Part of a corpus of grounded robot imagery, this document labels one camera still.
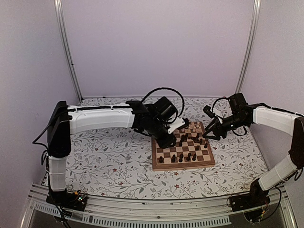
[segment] robotic arm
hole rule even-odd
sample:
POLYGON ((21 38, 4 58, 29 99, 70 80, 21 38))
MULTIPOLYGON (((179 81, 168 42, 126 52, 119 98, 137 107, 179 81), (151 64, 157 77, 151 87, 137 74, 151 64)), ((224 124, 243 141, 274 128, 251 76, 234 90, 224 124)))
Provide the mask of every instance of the robotic arm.
POLYGON ((304 167, 304 117, 286 110, 271 108, 264 103, 248 105, 242 94, 234 94, 226 99, 232 110, 232 115, 227 118, 217 116, 209 106, 204 107, 204 112, 214 119, 206 127, 203 137, 220 140, 220 137, 226 138, 228 131, 234 131, 241 126, 250 127, 251 124, 269 126, 293 137, 288 155, 262 177, 253 181, 248 194, 229 198, 233 211, 238 211, 269 203, 269 190, 285 182, 304 167))
POLYGON ((76 210, 84 210, 86 195, 66 190, 66 161, 71 152, 70 135, 78 132, 109 128, 133 128, 136 132, 153 136, 159 147, 176 144, 174 130, 189 125, 188 119, 179 118, 176 107, 162 97, 154 104, 127 101, 119 105, 78 107, 58 102, 47 129, 49 174, 48 203, 76 210))

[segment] wire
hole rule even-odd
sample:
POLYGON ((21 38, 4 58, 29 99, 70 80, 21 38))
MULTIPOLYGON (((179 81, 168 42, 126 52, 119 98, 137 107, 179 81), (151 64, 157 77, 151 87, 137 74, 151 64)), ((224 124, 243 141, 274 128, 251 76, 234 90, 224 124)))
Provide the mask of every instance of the wire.
POLYGON ((233 132, 233 134, 235 134, 235 135, 237 135, 237 136, 244 136, 244 135, 247 134, 247 130, 246 130, 245 126, 243 126, 243 128, 244 128, 244 131, 245 131, 244 134, 238 134, 238 133, 236 133, 234 130, 232 130, 232 132, 233 132))
POLYGON ((300 169, 301 171, 300 171, 300 174, 299 174, 299 172, 296 172, 295 173, 295 176, 294 176, 294 180, 295 181, 297 181, 300 177, 301 177, 301 175, 302 175, 302 173, 303 173, 303 168, 302 169, 300 169))
POLYGON ((65 218, 65 215, 64 215, 64 214, 67 215, 68 213, 64 209, 62 209, 62 207, 60 207, 60 209, 59 209, 59 206, 55 203, 55 201, 52 197, 52 194, 50 194, 50 197, 51 197, 54 205, 56 206, 57 210, 59 211, 62 225, 64 225, 65 228, 71 228, 70 225, 67 222, 67 219, 65 218))
POLYGON ((282 191, 277 186, 278 186, 278 184, 275 186, 275 188, 280 192, 279 202, 277 203, 277 206, 276 206, 275 210, 267 218, 261 219, 260 222, 265 221, 266 219, 269 219, 271 216, 273 216, 275 214, 275 212, 277 211, 277 209, 279 208, 279 206, 280 206, 281 199, 282 199, 282 191))
POLYGON ((227 205, 228 207, 230 207, 230 208, 231 208, 231 205, 230 205, 230 206, 228 205, 228 200, 230 200, 230 198, 231 198, 232 196, 234 196, 234 195, 242 196, 241 194, 238 194, 238 193, 233 193, 233 194, 231 194, 231 195, 227 198, 227 200, 226 200, 226 205, 227 205))
POLYGON ((221 97, 221 98, 216 99, 215 102, 213 102, 213 105, 212 105, 212 109, 211 109, 212 112, 213 112, 213 109, 214 109, 215 104, 216 104, 218 101, 220 101, 220 100, 228 100, 228 98, 226 98, 226 97, 221 97))
POLYGON ((49 121, 49 123, 48 123, 47 126, 42 130, 42 132, 37 136, 37 138, 34 139, 34 141, 32 142, 32 144, 44 146, 44 147, 46 148, 46 150, 48 150, 48 147, 47 147, 45 144, 43 144, 43 143, 41 143, 41 142, 37 142, 37 141, 41 138, 41 136, 43 136, 43 134, 44 134, 44 133, 47 131, 47 129, 50 127, 50 125, 51 125, 55 120, 57 120, 57 118, 58 118, 60 115, 62 115, 63 113, 74 112, 74 111, 75 111, 75 109, 70 109, 70 110, 68 110, 68 111, 62 111, 62 112, 56 114, 56 115, 53 117, 53 119, 49 121))
POLYGON ((301 117, 304 117, 304 115, 300 114, 300 113, 296 113, 296 112, 291 112, 291 111, 288 111, 286 109, 282 109, 282 108, 275 108, 275 107, 271 107, 265 103, 260 103, 262 106, 265 106, 266 108, 270 108, 270 109, 273 109, 273 110, 276 110, 276 111, 280 111, 280 112, 285 112, 285 113, 290 113, 290 114, 294 114, 294 115, 298 115, 298 116, 301 116, 301 117))
POLYGON ((173 92, 177 93, 177 94, 180 96, 181 102, 182 102, 182 107, 181 107, 180 114, 179 114, 179 115, 178 115, 178 113, 176 114, 176 118, 177 118, 177 117, 180 117, 180 116, 182 115, 182 113, 184 112, 185 100, 184 100, 184 97, 180 94, 180 92, 177 91, 177 90, 175 90, 175 89, 172 89, 172 88, 169 88, 169 87, 159 87, 159 88, 156 88, 156 89, 154 89, 154 90, 148 92, 147 95, 144 96, 144 98, 141 100, 141 103, 143 103, 143 102, 144 102, 152 93, 154 93, 154 92, 156 92, 156 91, 158 91, 158 90, 170 90, 170 91, 173 91, 173 92))

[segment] lavender wall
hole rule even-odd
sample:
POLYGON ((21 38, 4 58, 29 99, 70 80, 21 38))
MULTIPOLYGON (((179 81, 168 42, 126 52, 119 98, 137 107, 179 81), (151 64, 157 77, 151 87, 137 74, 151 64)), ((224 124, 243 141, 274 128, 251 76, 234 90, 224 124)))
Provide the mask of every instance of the lavender wall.
MULTIPOLYGON (((262 1, 251 60, 242 92, 250 103, 304 113, 304 2, 262 1)), ((270 168, 282 160, 291 145, 288 135, 252 126, 270 168)), ((298 226, 304 227, 304 178, 289 181, 290 197, 298 226)))
POLYGON ((235 91, 253 0, 63 1, 84 97, 235 91))
POLYGON ((74 104, 76 94, 54 1, 1 1, 0 21, 0 227, 16 228, 30 186, 44 170, 43 148, 31 141, 57 101, 74 104))

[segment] patterned surface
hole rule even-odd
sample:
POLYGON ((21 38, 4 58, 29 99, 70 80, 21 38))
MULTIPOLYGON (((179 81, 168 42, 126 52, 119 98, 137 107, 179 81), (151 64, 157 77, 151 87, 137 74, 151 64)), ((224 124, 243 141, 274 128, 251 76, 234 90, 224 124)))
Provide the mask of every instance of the patterned surface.
POLYGON ((187 128, 181 130, 175 130, 174 135, 176 137, 176 146, 166 149, 162 149, 158 146, 156 141, 152 139, 152 168, 154 171, 168 171, 168 170, 182 170, 182 169, 197 169, 205 167, 213 167, 215 161, 211 151, 211 147, 208 146, 208 139, 202 138, 203 123, 202 122, 190 122, 187 128), (181 137, 187 136, 187 140, 183 141, 179 146, 181 137), (197 138, 202 143, 196 142, 193 138, 197 138), (180 155, 183 154, 182 162, 179 162, 180 155), (191 154, 190 160, 187 160, 188 154, 191 154), (172 156, 176 156, 175 161, 172 161, 172 156), (193 155, 196 155, 195 161, 192 160, 193 155))
MULTIPOLYGON (((131 99, 86 99, 80 105, 110 105, 131 99)), ((180 110, 180 100, 171 100, 180 110)), ((207 126, 210 119, 203 107, 212 105, 214 100, 185 98, 183 115, 207 126)), ((156 98, 147 99, 148 103, 152 101, 156 98)), ((216 108, 224 116, 231 114, 226 100, 220 101, 216 108)), ((66 164, 67 188, 92 195, 133 199, 220 196, 248 190, 250 183, 267 170, 250 133, 241 137, 228 133, 224 140, 210 140, 216 162, 212 168, 163 172, 152 171, 151 138, 131 129, 91 130, 71 138, 72 152, 66 164)))

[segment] dark square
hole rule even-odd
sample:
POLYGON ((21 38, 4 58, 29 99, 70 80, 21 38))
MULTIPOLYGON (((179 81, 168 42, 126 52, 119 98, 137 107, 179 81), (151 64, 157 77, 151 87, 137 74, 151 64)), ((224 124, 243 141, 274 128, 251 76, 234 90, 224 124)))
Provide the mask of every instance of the dark square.
POLYGON ((170 157, 170 153, 163 153, 163 157, 164 158, 169 158, 170 157))
POLYGON ((198 161, 203 161, 204 160, 204 157, 202 155, 199 155, 196 158, 198 159, 198 161))

